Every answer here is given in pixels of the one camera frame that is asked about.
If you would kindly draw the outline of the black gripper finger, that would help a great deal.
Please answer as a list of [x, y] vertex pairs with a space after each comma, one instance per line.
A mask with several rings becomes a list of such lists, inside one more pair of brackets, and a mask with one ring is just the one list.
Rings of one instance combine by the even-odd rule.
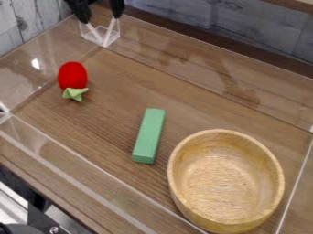
[[110, 0], [111, 12], [115, 18], [119, 18], [125, 11], [125, 0]]
[[88, 0], [64, 0], [79, 20], [80, 23], [87, 24], [90, 22], [92, 13], [88, 7]]

